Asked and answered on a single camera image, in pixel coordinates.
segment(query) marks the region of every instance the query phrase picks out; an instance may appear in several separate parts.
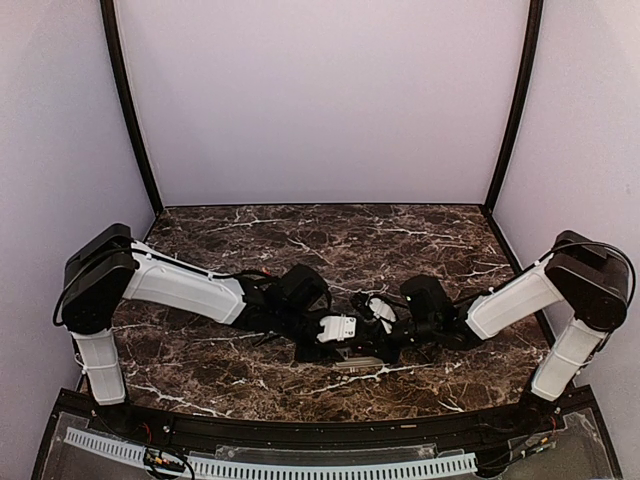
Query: brown marble surface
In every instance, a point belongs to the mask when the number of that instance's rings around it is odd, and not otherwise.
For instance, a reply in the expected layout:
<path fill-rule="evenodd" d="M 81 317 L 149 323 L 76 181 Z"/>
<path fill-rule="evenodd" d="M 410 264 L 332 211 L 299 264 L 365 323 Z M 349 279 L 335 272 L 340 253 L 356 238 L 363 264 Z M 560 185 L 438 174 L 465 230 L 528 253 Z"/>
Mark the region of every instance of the brown marble surface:
<path fill-rule="evenodd" d="M 453 298 L 512 275 L 473 206 L 170 208 L 147 243 L 218 272 L 280 275 L 307 264 L 345 313 L 353 292 L 397 296 L 418 273 L 439 276 Z M 284 339 L 255 347 L 260 335 L 151 303 L 123 302 L 114 325 L 134 403 L 250 420 L 387 420 L 503 405 L 547 351 L 533 317 L 471 352 L 425 346 L 398 365 L 356 372 L 297 364 Z"/>

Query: robotic arm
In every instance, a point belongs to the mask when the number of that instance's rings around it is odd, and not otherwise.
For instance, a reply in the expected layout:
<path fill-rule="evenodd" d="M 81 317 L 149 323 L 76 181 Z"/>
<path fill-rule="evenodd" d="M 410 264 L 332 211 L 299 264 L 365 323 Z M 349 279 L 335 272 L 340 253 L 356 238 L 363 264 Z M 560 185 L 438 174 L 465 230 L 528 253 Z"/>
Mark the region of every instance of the robotic arm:
<path fill-rule="evenodd" d="M 111 329 L 122 298 L 282 335 L 296 343 L 299 361 L 373 356 L 387 363 L 397 362 L 402 348 L 424 343 L 472 349 L 527 315 L 567 301 L 574 318 L 523 394 L 548 406 L 624 322 L 630 272 L 619 250 L 567 231 L 516 278 L 463 304 L 455 305 L 438 279 L 418 275 L 400 287 L 406 306 L 356 294 L 359 315 L 345 316 L 331 311 L 328 286 L 309 267 L 296 265 L 280 278 L 252 270 L 221 275 L 162 255 L 116 224 L 67 262 L 54 324 L 64 324 L 77 344 L 97 403 L 114 405 L 126 399 Z M 311 310 L 323 296 L 326 306 Z M 410 315 L 399 318 L 394 306 Z"/>

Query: white perforated strip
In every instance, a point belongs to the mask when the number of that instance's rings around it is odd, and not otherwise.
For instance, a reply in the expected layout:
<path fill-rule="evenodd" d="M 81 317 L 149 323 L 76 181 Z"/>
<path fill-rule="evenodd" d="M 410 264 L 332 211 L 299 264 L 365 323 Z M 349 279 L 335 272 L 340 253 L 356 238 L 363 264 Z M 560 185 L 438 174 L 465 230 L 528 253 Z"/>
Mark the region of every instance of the white perforated strip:
<path fill-rule="evenodd" d="M 144 468 L 144 447 L 69 427 L 65 443 L 120 463 Z M 189 457 L 201 480 L 422 480 L 477 471 L 473 453 L 414 462 L 362 466 L 285 466 L 226 462 Z"/>

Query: marble tabletop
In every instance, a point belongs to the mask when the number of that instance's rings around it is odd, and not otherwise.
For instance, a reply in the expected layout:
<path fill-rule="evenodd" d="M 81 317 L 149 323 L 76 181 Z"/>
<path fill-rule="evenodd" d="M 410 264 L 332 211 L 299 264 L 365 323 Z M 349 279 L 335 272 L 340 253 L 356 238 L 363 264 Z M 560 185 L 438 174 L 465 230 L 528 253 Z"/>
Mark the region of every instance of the marble tabletop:
<path fill-rule="evenodd" d="M 217 272 L 281 275 L 304 263 L 345 313 L 354 292 L 397 297 L 419 273 L 440 277 L 452 298 L 513 275 L 476 206 L 175 207 L 147 243 Z M 533 316 L 470 352 L 423 346 L 397 365 L 353 372 L 296 363 L 285 339 L 256 346 L 261 335 L 146 302 L 123 301 L 114 331 L 134 403 L 248 420 L 388 420 L 504 405 L 548 351 Z"/>

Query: white wall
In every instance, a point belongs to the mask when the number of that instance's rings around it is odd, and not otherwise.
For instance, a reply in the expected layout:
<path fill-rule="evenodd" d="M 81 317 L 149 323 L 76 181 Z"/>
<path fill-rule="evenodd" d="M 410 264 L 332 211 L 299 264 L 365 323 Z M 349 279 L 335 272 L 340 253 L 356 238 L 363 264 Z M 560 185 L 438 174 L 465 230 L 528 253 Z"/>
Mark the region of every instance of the white wall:
<path fill-rule="evenodd" d="M 118 2 L 165 203 L 482 202 L 528 3 Z"/>
<path fill-rule="evenodd" d="M 531 88 L 495 212 L 524 264 L 574 229 L 640 268 L 640 4 L 545 2 Z M 559 331 L 566 311 L 553 310 Z M 625 478 L 640 478 L 640 305 L 586 369 Z"/>
<path fill-rule="evenodd" d="M 152 211 L 109 64 L 99 2 L 0 6 L 0 478 L 29 478 L 71 341 L 51 325 L 64 262 Z"/>

